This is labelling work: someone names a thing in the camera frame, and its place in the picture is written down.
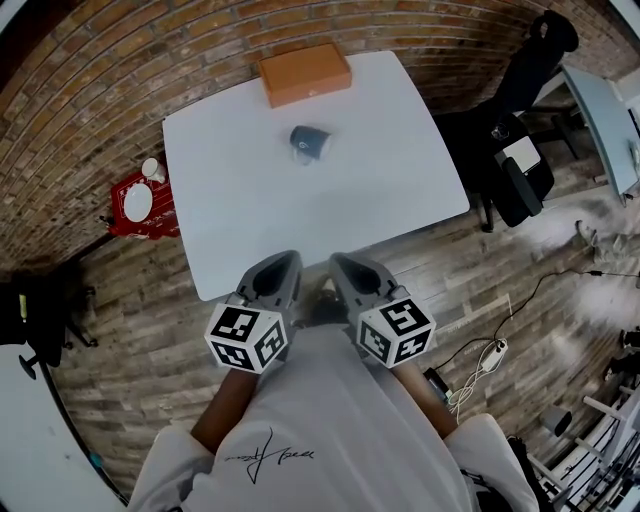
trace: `extension cord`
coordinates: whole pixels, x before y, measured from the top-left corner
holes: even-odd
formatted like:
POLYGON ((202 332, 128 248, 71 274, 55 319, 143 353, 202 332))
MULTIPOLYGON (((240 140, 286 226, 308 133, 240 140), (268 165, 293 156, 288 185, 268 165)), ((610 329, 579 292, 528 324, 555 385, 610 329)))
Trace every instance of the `extension cord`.
POLYGON ((488 373, 493 371, 496 366, 498 366, 498 363, 500 363, 500 361, 504 357, 505 352, 509 348, 507 346, 507 340, 504 338, 496 341, 495 345, 496 346, 493 347, 493 350, 489 353, 489 355, 487 355, 487 357, 485 357, 484 360, 480 363, 480 368, 484 372, 488 373))

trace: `orange box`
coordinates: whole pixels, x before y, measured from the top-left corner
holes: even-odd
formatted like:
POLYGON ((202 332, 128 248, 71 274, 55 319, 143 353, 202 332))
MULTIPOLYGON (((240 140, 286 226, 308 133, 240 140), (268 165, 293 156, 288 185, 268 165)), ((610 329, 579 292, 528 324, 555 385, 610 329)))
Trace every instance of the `orange box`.
POLYGON ((351 87, 351 68, 335 44, 323 44, 260 61, 271 108, 351 87))

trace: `plate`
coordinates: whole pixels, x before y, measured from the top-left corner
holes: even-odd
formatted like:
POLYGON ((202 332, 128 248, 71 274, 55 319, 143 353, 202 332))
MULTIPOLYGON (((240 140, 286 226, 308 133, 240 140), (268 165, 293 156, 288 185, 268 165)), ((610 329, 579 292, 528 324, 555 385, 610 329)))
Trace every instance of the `plate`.
POLYGON ((124 214, 131 222, 142 222, 151 212, 153 194, 151 189, 137 183, 129 189, 124 198, 124 214))

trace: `white t-shirt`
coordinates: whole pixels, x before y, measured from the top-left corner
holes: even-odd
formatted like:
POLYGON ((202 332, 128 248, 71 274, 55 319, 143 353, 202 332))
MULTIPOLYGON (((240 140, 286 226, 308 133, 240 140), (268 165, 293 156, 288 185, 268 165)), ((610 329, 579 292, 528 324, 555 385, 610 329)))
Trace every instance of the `white t-shirt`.
POLYGON ((491 416, 442 441, 391 372, 363 364, 338 327, 323 326, 300 331, 287 362, 261 378, 215 461, 183 430, 161 431, 129 508, 479 510, 461 469, 481 475, 514 512, 538 510, 491 416))

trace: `yellow object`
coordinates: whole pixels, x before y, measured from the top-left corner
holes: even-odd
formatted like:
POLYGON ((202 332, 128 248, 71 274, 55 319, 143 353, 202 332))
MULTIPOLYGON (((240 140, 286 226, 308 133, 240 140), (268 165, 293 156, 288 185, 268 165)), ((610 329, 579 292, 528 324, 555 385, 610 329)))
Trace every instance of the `yellow object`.
POLYGON ((20 316, 22 317, 22 321, 27 321, 27 297, 25 295, 20 295, 20 316))

